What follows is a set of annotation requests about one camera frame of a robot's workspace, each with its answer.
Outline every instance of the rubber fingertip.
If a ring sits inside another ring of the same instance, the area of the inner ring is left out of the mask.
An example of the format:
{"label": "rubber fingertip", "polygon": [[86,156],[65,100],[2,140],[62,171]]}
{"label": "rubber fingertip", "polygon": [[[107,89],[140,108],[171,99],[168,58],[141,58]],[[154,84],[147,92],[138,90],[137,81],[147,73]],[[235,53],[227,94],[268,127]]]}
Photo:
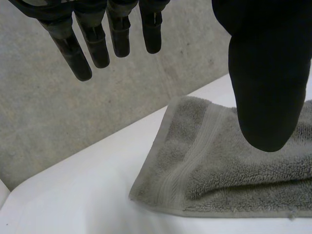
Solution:
{"label": "rubber fingertip", "polygon": [[156,54],[161,50],[161,33],[160,28],[144,28],[143,29],[145,47],[148,53]]}

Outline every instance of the gray concrete floor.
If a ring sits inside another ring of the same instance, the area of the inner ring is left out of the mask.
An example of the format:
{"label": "gray concrete floor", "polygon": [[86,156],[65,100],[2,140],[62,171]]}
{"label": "gray concrete floor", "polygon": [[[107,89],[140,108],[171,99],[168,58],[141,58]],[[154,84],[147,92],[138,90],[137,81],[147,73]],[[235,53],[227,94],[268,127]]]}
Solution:
{"label": "gray concrete floor", "polygon": [[[162,50],[146,52],[138,8],[131,53],[75,79],[48,33],[8,1],[0,7],[0,179],[14,189],[29,177],[228,72],[230,36],[210,1],[172,0],[163,12]],[[106,16],[104,31],[108,34]]]}

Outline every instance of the black fabric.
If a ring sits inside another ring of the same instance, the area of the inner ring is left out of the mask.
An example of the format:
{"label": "black fabric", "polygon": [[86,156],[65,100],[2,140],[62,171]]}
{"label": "black fabric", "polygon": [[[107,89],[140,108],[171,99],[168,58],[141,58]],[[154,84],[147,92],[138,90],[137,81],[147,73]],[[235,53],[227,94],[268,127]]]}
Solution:
{"label": "black fabric", "polygon": [[213,0],[213,9],[232,36],[229,72],[242,133],[254,147],[277,151],[293,133],[305,99],[312,1]]}

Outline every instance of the gray towel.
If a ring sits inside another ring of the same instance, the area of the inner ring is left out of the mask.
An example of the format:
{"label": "gray towel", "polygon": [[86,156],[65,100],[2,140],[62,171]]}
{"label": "gray towel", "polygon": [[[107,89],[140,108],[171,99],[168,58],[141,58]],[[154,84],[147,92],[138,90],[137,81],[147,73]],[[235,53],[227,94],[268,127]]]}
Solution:
{"label": "gray towel", "polygon": [[266,153],[245,140],[236,108],[174,99],[129,197],[189,217],[312,217],[312,101],[286,145]]}

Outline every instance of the white table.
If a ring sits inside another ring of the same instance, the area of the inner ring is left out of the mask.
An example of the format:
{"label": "white table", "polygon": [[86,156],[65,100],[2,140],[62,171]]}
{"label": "white table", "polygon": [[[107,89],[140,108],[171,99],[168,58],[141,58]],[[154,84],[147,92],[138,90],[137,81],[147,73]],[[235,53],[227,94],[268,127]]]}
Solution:
{"label": "white table", "polygon": [[[235,106],[228,75],[192,96]],[[312,99],[312,78],[307,98]],[[11,192],[0,234],[311,234],[312,219],[183,218],[147,211],[128,193],[165,108],[37,174]]]}

